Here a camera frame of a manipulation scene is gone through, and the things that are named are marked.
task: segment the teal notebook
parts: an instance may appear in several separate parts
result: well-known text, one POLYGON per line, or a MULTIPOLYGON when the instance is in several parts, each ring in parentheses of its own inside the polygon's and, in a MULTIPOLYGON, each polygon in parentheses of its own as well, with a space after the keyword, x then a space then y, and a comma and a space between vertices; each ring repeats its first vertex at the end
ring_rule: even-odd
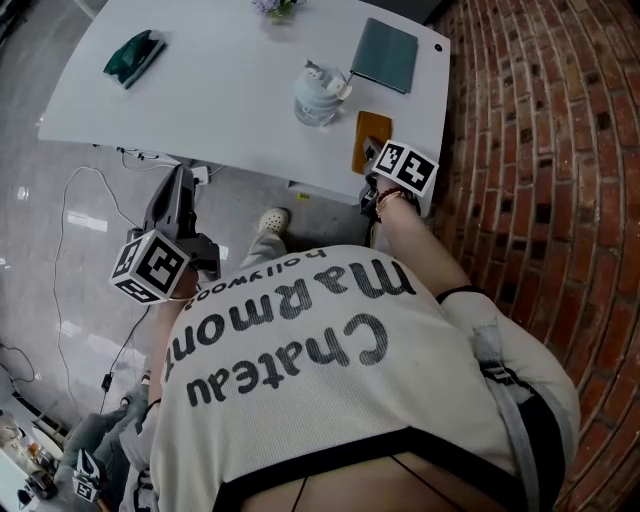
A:
POLYGON ((417 37, 369 18, 351 72, 405 94, 411 91, 417 53, 417 37))

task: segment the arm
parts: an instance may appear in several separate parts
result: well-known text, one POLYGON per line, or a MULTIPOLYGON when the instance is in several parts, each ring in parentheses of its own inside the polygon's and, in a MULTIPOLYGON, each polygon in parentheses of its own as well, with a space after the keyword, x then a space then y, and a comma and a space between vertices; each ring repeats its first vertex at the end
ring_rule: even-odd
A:
POLYGON ((176 300, 163 302, 158 307, 156 325, 154 326, 154 347, 151 354, 151 377, 149 382, 149 403, 152 404, 162 396, 162 367, 169 345, 171 329, 178 315, 182 312, 186 300, 196 293, 198 273, 188 268, 180 278, 174 291, 176 300))
MULTIPOLYGON (((397 186, 383 176, 378 178, 380 193, 397 186)), ((397 197, 389 199, 383 205, 380 218, 393 255, 409 267, 434 297, 471 284, 458 262, 407 201, 397 197)))

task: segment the white t-shirt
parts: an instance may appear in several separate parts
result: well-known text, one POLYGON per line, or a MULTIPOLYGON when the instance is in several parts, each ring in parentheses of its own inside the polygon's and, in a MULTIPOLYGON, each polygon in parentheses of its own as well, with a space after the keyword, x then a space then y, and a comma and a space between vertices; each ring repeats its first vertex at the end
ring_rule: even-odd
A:
POLYGON ((232 510, 265 487, 405 451, 489 494, 517 482, 469 341, 496 320, 506 364, 551 392, 577 439, 571 381, 481 293, 440 304, 397 260, 353 246, 216 282, 171 333, 151 454, 159 509, 232 510))

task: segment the pants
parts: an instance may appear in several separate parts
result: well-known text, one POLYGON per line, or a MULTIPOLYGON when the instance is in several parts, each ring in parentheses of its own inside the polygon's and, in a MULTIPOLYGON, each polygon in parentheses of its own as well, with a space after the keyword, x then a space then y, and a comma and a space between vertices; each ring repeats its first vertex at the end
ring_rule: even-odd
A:
POLYGON ((246 258, 240 264, 239 270, 255 267, 271 260, 277 260, 287 254, 287 248, 282 239, 273 231, 264 230, 251 243, 246 258))
POLYGON ((78 453, 84 448, 106 472, 104 496, 110 503, 120 503, 129 472, 129 461, 120 446, 120 434, 126 426, 142 417, 149 400, 149 386, 137 384, 125 395, 129 405, 109 414, 90 414, 69 439, 60 466, 75 469, 78 453))

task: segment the shoe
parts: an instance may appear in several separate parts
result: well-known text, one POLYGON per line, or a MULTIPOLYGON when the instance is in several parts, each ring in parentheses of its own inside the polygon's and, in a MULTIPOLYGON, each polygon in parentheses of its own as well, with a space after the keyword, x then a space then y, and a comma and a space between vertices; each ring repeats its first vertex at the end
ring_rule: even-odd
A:
POLYGON ((280 236, 287 230, 289 213, 282 208, 272 208, 260 219, 258 231, 271 231, 280 236))

